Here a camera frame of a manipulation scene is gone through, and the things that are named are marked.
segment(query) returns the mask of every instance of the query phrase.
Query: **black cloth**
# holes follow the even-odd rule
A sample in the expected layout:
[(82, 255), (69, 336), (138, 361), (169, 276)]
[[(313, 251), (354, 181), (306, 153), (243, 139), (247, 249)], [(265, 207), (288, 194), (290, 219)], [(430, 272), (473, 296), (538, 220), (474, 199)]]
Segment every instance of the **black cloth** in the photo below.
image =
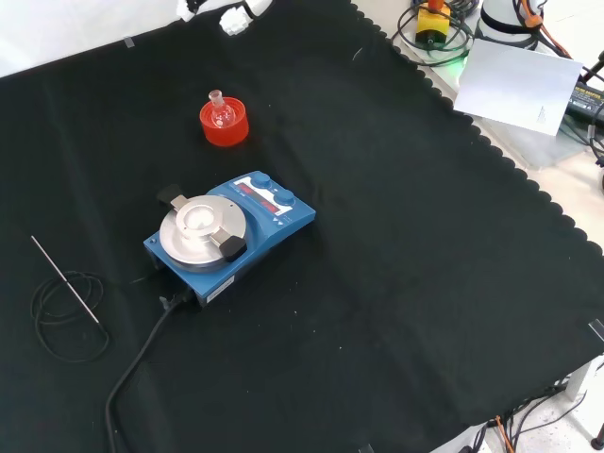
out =
[[(28, 235), (64, 270), (141, 277), (173, 182), (261, 170), (317, 218), (168, 322), (117, 404), (132, 451), (427, 452), (601, 352), (601, 249), (347, 0), (279, 0), (236, 38), (219, 17), (0, 80), (3, 452), (104, 451), (105, 398), (177, 287), (107, 283), (110, 350), (57, 362)], [(217, 88), (251, 126), (229, 149), (198, 122)], [(87, 350), (86, 322), (51, 341)]]

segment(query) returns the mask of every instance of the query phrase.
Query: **coiled black wire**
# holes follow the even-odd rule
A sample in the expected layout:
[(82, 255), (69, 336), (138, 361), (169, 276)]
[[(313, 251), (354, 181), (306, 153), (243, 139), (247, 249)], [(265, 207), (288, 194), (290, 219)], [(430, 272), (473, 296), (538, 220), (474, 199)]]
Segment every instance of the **coiled black wire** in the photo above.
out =
[[(74, 283), (76, 281), (83, 280), (86, 284), (84, 293), (82, 295), (82, 300), (84, 303), (91, 309), (94, 310), (98, 307), (99, 303), (103, 299), (103, 295), (105, 294), (105, 288), (103, 287), (103, 283), (101, 279), (95, 274), (87, 273), (87, 272), (76, 272), (76, 271), (67, 271), (63, 273), (67, 281), (70, 283)], [(71, 324), (81, 318), (88, 318), (88, 313), (84, 311), (83, 307), (80, 307), (79, 304), (74, 302), (74, 307), (70, 310), (64, 312), (56, 312), (49, 310), (49, 305), (51, 301), (55, 298), (55, 294), (59, 289), (65, 286), (65, 282), (59, 278), (49, 278), (36, 290), (34, 294), (31, 296), (31, 303), (29, 306), (29, 313), (31, 315), (31, 319), (34, 322), (34, 329), (36, 331), (36, 336), (40, 341), (40, 344), (48, 353), (53, 356), (55, 359), (60, 361), (64, 361), (67, 363), (84, 363), (89, 361), (94, 361), (98, 359), (108, 348), (110, 337), (107, 331), (99, 324), (95, 324), (95, 328), (98, 328), (101, 335), (104, 337), (103, 345), (98, 348), (96, 351), (93, 351), (90, 355), (85, 357), (68, 357), (57, 352), (53, 347), (48, 343), (46, 339), (46, 330), (52, 327), (63, 327), (68, 324)]]

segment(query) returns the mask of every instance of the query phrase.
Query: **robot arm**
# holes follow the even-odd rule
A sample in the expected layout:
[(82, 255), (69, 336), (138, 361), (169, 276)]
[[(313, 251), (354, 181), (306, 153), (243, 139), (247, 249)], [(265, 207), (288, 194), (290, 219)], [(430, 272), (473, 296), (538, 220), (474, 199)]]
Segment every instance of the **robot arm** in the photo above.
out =
[(530, 50), (543, 42), (561, 57), (570, 58), (544, 27), (545, 3), (544, 0), (484, 0), (476, 37)]
[(273, 0), (178, 0), (176, 15), (189, 22), (196, 14), (214, 11), (234, 5), (220, 20), (220, 26), (229, 36), (238, 35), (260, 17), (273, 3)]

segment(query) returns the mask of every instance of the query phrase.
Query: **white table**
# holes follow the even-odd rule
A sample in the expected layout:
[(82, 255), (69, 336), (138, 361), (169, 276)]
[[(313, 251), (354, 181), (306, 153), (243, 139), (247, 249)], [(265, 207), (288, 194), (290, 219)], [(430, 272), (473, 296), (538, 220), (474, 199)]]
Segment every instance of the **white table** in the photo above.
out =
[[(409, 1), (353, 0), (353, 3), (391, 37), (396, 32), (396, 21)], [(588, 67), (597, 61), (598, 55), (604, 50), (602, 32), (598, 31), (598, 28), (604, 29), (603, 17), (604, 3), (598, 0), (574, 0), (572, 3), (550, 0), (545, 9), (545, 23), (548, 30), (575, 59), (583, 61)], [(395, 43), (408, 57), (418, 59), (402, 40)], [(458, 87), (454, 83), (450, 80), (449, 83), (445, 83), (442, 77), (429, 68), (421, 69), (432, 80), (434, 86), (441, 90), (443, 96), (455, 100)], [(601, 82), (590, 82), (590, 84), (604, 89), (604, 84)], [(602, 190), (604, 171), (595, 165), (596, 157), (588, 147), (580, 146), (579, 148), (582, 149), (577, 155), (560, 161), (554, 166), (536, 170), (518, 158), (517, 150), (510, 149), (511, 142), (516, 137), (497, 135), (489, 122), (482, 119), (475, 118), (475, 125), (480, 127), (482, 135), (488, 137), (493, 145), (504, 152), (504, 155), (513, 159), (518, 168), (527, 172), (528, 178), (537, 182), (542, 191), (550, 194), (552, 201), (562, 207), (564, 214), (570, 216), (577, 227), (585, 231), (588, 240), (604, 248), (604, 191)], [(559, 137), (558, 140), (567, 143), (568, 146), (577, 146), (565, 137)], [(592, 361), (573, 373), (566, 391), (571, 400), (579, 399), (585, 393), (595, 371), (596, 363)], [(479, 429), (480, 427), (467, 429), (432, 453), (458, 453), (465, 445), (474, 442)]]

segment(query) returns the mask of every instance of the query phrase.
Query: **black cable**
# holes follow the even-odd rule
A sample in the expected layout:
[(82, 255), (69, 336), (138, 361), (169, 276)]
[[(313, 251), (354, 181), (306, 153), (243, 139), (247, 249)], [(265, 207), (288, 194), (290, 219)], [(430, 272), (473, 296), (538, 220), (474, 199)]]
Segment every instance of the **black cable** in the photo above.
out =
[(562, 122), (564, 123), (564, 125), (565, 125), (566, 127), (568, 127), (568, 129), (569, 129), (569, 130), (570, 130), (570, 131), (571, 131), (573, 134), (575, 134), (576, 138), (575, 138), (575, 137), (571, 137), (571, 136), (570, 136), (570, 134), (568, 134), (568, 133), (567, 133), (567, 132), (566, 132), (564, 129), (560, 129), (560, 130), (561, 130), (563, 133), (565, 133), (566, 135), (568, 135), (568, 136), (569, 136), (571, 139), (573, 139), (573, 140), (576, 140), (576, 141), (578, 141), (578, 142), (580, 142), (580, 143), (583, 143), (583, 144), (584, 144), (584, 145), (586, 145), (586, 146), (590, 146), (589, 142), (587, 141), (587, 138), (586, 138), (586, 137), (584, 137), (584, 136), (582, 136), (582, 135), (581, 135), (581, 133), (580, 133), (580, 131), (579, 131), (579, 130), (578, 130), (576, 127), (574, 127), (574, 126), (571, 124), (571, 122), (570, 122), (570, 121), (568, 121), (568, 120), (567, 120), (565, 117), (562, 117)]
[(534, 428), (529, 428), (529, 429), (525, 429), (524, 431), (519, 431), (516, 436), (515, 436), (515, 443), (513, 446), (513, 451), (517, 451), (516, 447), (518, 445), (518, 439), (520, 438), (520, 434), (524, 434), (525, 432), (529, 432), (529, 431), (533, 431), (535, 429), (541, 429), (541, 428), (545, 428), (548, 427), (549, 425), (553, 425), (554, 423), (560, 422), (566, 415), (568, 415), (570, 412), (574, 411), (576, 408), (578, 408), (581, 403), (585, 400), (585, 396), (587, 396), (587, 392), (585, 392), (585, 394), (583, 395), (583, 398), (580, 400), (579, 403), (577, 403), (575, 406), (573, 406), (572, 408), (570, 408), (568, 411), (566, 411), (565, 413), (563, 413), (560, 417), (558, 417), (556, 420), (552, 420), (551, 422), (547, 422), (547, 423), (543, 423), (542, 425), (539, 425), (538, 427), (534, 427)]
[[(87, 286), (82, 300), (91, 310), (94, 310), (96, 307), (98, 307), (98, 304), (103, 299), (103, 295), (105, 293), (103, 283), (99, 277), (91, 273), (75, 271), (67, 271), (64, 273), (64, 275), (65, 278), (67, 278), (67, 281), (70, 283), (83, 280)], [(48, 309), (50, 301), (53, 300), (54, 294), (61, 287), (63, 287), (63, 285), (65, 285), (65, 282), (61, 278), (49, 278), (39, 285), (34, 291), (34, 294), (31, 296), (29, 314), (34, 322), (36, 336), (38, 337), (38, 340), (43, 348), (46, 349), (51, 356), (60, 361), (65, 361), (67, 363), (84, 363), (94, 361), (107, 350), (110, 342), (109, 334), (99, 324), (95, 323), (96, 327), (104, 337), (103, 345), (86, 357), (74, 358), (64, 356), (53, 349), (46, 339), (46, 334), (44, 333), (43, 327), (65, 326), (82, 317), (89, 317), (88, 313), (86, 313), (82, 307), (79, 306), (79, 304), (75, 304), (72, 310), (67, 310), (64, 312), (56, 312)]]
[(541, 401), (539, 401), (537, 404), (535, 404), (532, 408), (530, 408), (527, 413), (525, 413), (523, 415), (523, 417), (520, 419), (520, 423), (518, 424), (518, 429), (516, 430), (516, 435), (513, 436), (510, 439), (510, 442), (512, 443), (512, 449), (513, 451), (516, 451), (516, 448), (518, 447), (518, 437), (520, 436), (520, 432), (522, 429), (522, 426), (525, 424), (525, 422), (527, 421), (527, 418), (529, 417), (530, 413), (533, 412), (535, 409), (537, 409), (539, 406), (541, 406), (542, 404), (544, 404), (548, 399), (552, 398), (554, 395), (551, 394), (550, 396), (542, 399)]
[(487, 426), (483, 426), (479, 432), (476, 433), (476, 437), (474, 438), (474, 446), (472, 446), (472, 453), (478, 453), (480, 448), (482, 447), (482, 443), (484, 442), (484, 436), (487, 433)]
[[(436, 9), (430, 9), (430, 8), (424, 7), (423, 5), (411, 4), (411, 6), (409, 8), (407, 8), (398, 18), (396, 32), (391, 37), (391, 45), (392, 45), (392, 48), (394, 49), (394, 51), (397, 54), (399, 54), (399, 52), (396, 50), (396, 48), (394, 46), (394, 39), (397, 36), (400, 36), (400, 38), (404, 42), (406, 42), (407, 45), (409, 45), (410, 47), (414, 47), (416, 49), (420, 49), (425, 52), (430, 52), (430, 51), (434, 51), (434, 50), (439, 51), (439, 52), (456, 52), (456, 51), (461, 50), (461, 53), (453, 58), (444, 59), (441, 61), (435, 61), (435, 62), (431, 62), (431, 63), (425, 63), (423, 61), (415, 61), (415, 60), (410, 59), (410, 62), (415, 63), (418, 66), (426, 66), (426, 67), (430, 67), (430, 68), (435, 68), (435, 67), (439, 67), (439, 66), (445, 66), (446, 64), (450, 64), (450, 63), (459, 61), (459, 60), (467, 57), (468, 54), (470, 53), (469, 42), (470, 42), (470, 40), (472, 40), (472, 41), (474, 40), (474, 33), (472, 32), (470, 27), (465, 23), (465, 15), (464, 15), (463, 11), (461, 9), (454, 9), (453, 3), (445, 2), (445, 4), (451, 9), (451, 15), (445, 14)], [(412, 21), (414, 18), (417, 17), (417, 15), (419, 13), (419, 9), (424, 9), (426, 11), (429, 11), (432, 14), (438, 14), (440, 16), (447, 18), (449, 20), (450, 26), (452, 28), (454, 28), (456, 30), (456, 32), (453, 34), (453, 36), (448, 41), (446, 41), (443, 44), (432, 43), (432, 44), (428, 44), (428, 45), (419, 45), (416, 42), (410, 41), (403, 34), (403, 29), (410, 21)], [(405, 18), (405, 16), (407, 16), (407, 14), (410, 11), (412, 11), (413, 14), (409, 17), (409, 19), (407, 19), (407, 21), (405, 21), (404, 24), (402, 24), (403, 19)], [(448, 47), (448, 45), (450, 45), (453, 42), (453, 40), (455, 40), (460, 34), (462, 34), (464, 36), (463, 43), (456, 45), (454, 47)]]
[(143, 359), (144, 353), (147, 351), (147, 349), (149, 348), (151, 343), (153, 343), (153, 341), (155, 340), (155, 338), (159, 332), (159, 328), (163, 325), (163, 322), (168, 317), (170, 317), (170, 315), (174, 312), (176, 307), (180, 306), (183, 302), (188, 300), (188, 297), (189, 297), (188, 293), (184, 293), (184, 294), (175, 296), (175, 298), (171, 301), (168, 309), (163, 313), (163, 315), (157, 321), (157, 323), (151, 330), (151, 333), (149, 333), (149, 336), (147, 337), (146, 342), (144, 342), (143, 347), (141, 348), (141, 350), (139, 351), (137, 356), (134, 358), (134, 361), (132, 361), (132, 363), (130, 363), (130, 365), (126, 368), (126, 370), (124, 371), (122, 376), (118, 379), (116, 384), (113, 386), (113, 389), (109, 393), (107, 402), (105, 403), (105, 428), (107, 429), (107, 438), (109, 441), (109, 451), (111, 453), (117, 453), (117, 444), (115, 443), (115, 433), (117, 431), (115, 429), (115, 424), (113, 421), (113, 409), (112, 409), (113, 400), (115, 399), (117, 394), (120, 392), (120, 390), (122, 389), (122, 387), (124, 386), (126, 381), (130, 378), (132, 373), (134, 371), (136, 371), (137, 367), (139, 366), (139, 363)]

